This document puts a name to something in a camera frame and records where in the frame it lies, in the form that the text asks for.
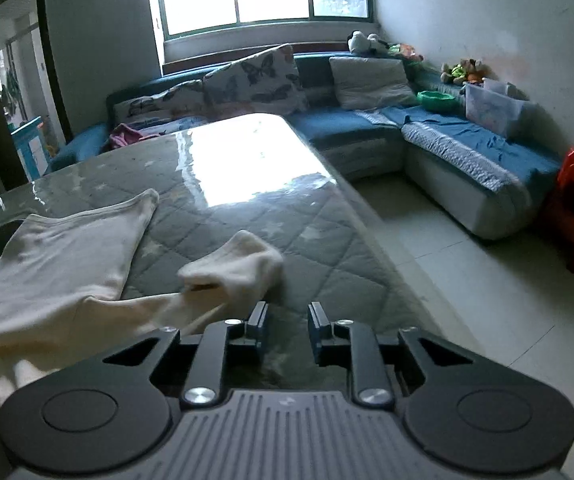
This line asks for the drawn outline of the black white plush toy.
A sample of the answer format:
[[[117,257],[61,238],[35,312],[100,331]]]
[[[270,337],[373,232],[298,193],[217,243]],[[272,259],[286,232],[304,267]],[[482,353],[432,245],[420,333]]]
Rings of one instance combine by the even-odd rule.
[[[375,32],[365,35],[360,30],[355,30],[348,36],[348,50],[357,55],[386,55],[389,53],[389,44],[380,38]]]

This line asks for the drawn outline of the grey quilted star table cover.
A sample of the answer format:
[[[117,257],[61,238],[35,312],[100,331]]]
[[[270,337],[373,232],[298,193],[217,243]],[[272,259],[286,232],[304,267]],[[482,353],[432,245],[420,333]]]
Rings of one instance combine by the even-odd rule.
[[[340,389],[337,367],[313,362],[307,307],[391,335],[423,327],[455,344],[475,339],[357,191],[281,118],[249,115],[170,133],[80,162],[2,196],[0,242],[29,214],[64,217],[152,188],[160,197],[130,267],[124,298],[175,292],[183,264],[240,230],[285,258],[270,304],[269,348],[247,387]]]

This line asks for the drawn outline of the clear plastic storage box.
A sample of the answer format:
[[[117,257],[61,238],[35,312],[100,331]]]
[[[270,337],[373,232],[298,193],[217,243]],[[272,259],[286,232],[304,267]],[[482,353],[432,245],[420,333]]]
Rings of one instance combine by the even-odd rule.
[[[506,140],[517,140],[534,122],[536,106],[476,84],[465,86],[465,115],[474,124]]]

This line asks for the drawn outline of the pink crumpled garment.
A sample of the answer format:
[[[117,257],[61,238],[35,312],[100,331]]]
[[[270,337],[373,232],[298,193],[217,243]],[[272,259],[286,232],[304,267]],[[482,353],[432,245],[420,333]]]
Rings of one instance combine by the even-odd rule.
[[[125,124],[117,125],[109,134],[109,146],[112,150],[126,148],[139,142],[156,139],[159,133],[142,133]]]

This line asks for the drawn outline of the cream knit garment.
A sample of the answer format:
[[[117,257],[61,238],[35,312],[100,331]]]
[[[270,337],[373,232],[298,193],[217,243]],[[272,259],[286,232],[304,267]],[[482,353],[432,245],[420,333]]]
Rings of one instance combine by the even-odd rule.
[[[30,214],[0,256],[0,407],[18,389],[156,328],[245,318],[284,258],[248,231],[177,272],[180,292],[121,297],[158,206],[153,190],[64,218]]]

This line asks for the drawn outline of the green plastic bowl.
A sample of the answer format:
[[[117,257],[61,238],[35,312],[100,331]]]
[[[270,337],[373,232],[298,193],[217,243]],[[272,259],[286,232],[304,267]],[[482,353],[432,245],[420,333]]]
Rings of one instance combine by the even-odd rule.
[[[435,90],[420,91],[416,95],[418,105],[427,112],[435,114],[449,114],[458,107],[458,100],[449,93]]]

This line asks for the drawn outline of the blue corner sofa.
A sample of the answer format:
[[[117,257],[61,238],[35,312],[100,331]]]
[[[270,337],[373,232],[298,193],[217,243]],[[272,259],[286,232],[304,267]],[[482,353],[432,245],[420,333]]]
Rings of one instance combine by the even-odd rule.
[[[506,140],[470,122],[460,110],[435,114],[418,103],[345,110],[335,96],[329,66],[333,56],[375,58],[350,53],[294,53],[309,109],[276,116],[283,118],[342,177],[357,180],[404,172],[454,220],[485,240],[514,233],[549,203],[560,171],[556,155],[537,144]],[[413,66],[400,61],[416,94]],[[113,93],[106,102],[107,120],[74,136],[50,162],[50,169],[59,170],[111,150],[109,134],[120,125],[114,120],[116,104],[153,96],[181,82],[202,81],[212,70],[227,64],[166,76]],[[207,110],[202,115],[173,120],[151,118],[125,125],[162,136],[229,119],[217,118],[206,92],[205,97]]]

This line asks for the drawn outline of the grey square cushion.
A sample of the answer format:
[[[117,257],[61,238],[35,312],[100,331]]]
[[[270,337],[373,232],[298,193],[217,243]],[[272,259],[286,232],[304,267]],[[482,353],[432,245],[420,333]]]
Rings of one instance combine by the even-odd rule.
[[[374,110],[417,103],[400,60],[333,56],[329,66],[336,99],[345,110]]]

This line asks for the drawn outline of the blue white cabinet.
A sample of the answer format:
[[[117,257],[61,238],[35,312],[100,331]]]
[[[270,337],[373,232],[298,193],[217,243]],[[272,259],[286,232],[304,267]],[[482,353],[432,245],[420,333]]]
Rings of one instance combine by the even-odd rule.
[[[14,148],[29,181],[43,177],[50,164],[43,127],[42,117],[37,116],[11,133]]]

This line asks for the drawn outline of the butterfly print pillow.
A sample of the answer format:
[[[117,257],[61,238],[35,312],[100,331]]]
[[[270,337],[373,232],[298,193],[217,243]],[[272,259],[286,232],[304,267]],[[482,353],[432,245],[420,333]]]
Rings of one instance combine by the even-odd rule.
[[[200,79],[181,82],[153,96],[138,96],[113,107],[117,124],[135,124],[151,118],[173,120],[199,116],[206,110],[205,88]]]
[[[202,81],[220,119],[251,113],[288,116],[309,109],[291,44],[212,70]]]

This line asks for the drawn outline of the colourful plush toys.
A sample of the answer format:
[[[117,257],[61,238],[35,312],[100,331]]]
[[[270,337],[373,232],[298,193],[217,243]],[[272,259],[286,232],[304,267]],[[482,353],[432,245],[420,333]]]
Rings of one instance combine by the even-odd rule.
[[[482,84],[486,73],[487,65],[481,60],[474,58],[462,58],[458,64],[449,65],[444,63],[440,67],[440,80],[443,84]]]

